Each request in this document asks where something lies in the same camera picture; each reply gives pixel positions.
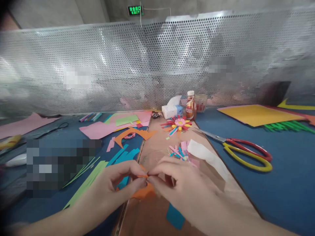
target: yellow paper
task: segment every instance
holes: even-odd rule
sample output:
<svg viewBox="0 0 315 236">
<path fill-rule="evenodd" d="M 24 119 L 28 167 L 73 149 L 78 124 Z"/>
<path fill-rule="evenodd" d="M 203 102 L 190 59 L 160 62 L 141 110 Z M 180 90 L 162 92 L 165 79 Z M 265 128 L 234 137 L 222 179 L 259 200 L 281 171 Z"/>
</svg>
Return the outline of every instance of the yellow paper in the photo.
<svg viewBox="0 0 315 236">
<path fill-rule="evenodd" d="M 253 127 L 303 119 L 302 116 L 267 108 L 261 105 L 237 106 L 219 109 L 219 111 Z"/>
<path fill-rule="evenodd" d="M 285 99 L 282 103 L 278 105 L 280 108 L 287 108 L 292 110 L 315 110 L 314 106 L 297 106 L 297 105 L 287 105 L 286 101 L 288 99 Z"/>
</svg>

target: white tissue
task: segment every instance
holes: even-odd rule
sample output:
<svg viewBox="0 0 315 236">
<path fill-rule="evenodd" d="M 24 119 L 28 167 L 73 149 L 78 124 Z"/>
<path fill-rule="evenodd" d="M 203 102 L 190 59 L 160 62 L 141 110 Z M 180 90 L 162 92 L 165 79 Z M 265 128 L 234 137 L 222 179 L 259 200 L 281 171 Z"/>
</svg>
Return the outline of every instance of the white tissue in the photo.
<svg viewBox="0 0 315 236">
<path fill-rule="evenodd" d="M 213 166 L 219 175 L 227 182 L 229 171 L 218 156 L 193 139 L 190 140 L 187 150 L 190 154 L 205 160 L 209 165 Z"/>
</svg>

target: paper flower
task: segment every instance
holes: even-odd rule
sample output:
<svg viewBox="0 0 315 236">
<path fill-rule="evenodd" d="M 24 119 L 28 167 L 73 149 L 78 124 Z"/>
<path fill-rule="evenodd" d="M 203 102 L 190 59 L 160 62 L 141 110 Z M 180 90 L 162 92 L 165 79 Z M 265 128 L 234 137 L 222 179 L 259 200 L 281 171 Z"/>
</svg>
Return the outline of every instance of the paper flower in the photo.
<svg viewBox="0 0 315 236">
<path fill-rule="evenodd" d="M 168 136 L 172 136 L 177 131 L 177 136 L 180 136 L 182 130 L 187 130 L 192 126 L 192 123 L 189 120 L 186 120 L 186 117 L 183 118 L 174 116 L 171 120 L 167 120 L 167 123 L 161 124 L 162 128 L 166 128 L 165 132 L 170 131 Z"/>
</svg>

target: exit sign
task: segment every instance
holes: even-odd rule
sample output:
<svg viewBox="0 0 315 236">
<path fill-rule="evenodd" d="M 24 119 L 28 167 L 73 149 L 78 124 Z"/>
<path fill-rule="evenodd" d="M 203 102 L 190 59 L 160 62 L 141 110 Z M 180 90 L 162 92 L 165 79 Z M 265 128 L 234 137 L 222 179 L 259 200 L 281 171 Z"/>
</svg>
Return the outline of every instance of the exit sign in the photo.
<svg viewBox="0 0 315 236">
<path fill-rule="evenodd" d="M 143 15 L 143 8 L 142 6 L 128 6 L 128 13 L 129 16 L 137 16 L 137 15 Z"/>
</svg>

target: colored pen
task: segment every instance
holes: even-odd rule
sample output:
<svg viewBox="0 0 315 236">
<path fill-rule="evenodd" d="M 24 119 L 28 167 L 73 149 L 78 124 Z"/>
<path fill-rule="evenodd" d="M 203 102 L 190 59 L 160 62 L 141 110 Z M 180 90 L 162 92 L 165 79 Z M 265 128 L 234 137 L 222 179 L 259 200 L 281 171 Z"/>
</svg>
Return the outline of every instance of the colored pen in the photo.
<svg viewBox="0 0 315 236">
<path fill-rule="evenodd" d="M 98 113 L 98 114 L 92 119 L 92 121 L 96 121 L 101 115 L 102 115 L 102 113 Z"/>
<path fill-rule="evenodd" d="M 89 114 L 89 116 L 84 120 L 84 122 L 87 122 L 88 119 L 93 115 L 94 113 Z"/>
<path fill-rule="evenodd" d="M 79 122 L 83 122 L 88 116 L 89 116 L 89 115 L 84 116 L 83 118 L 81 118 L 81 119 L 79 120 Z"/>
</svg>

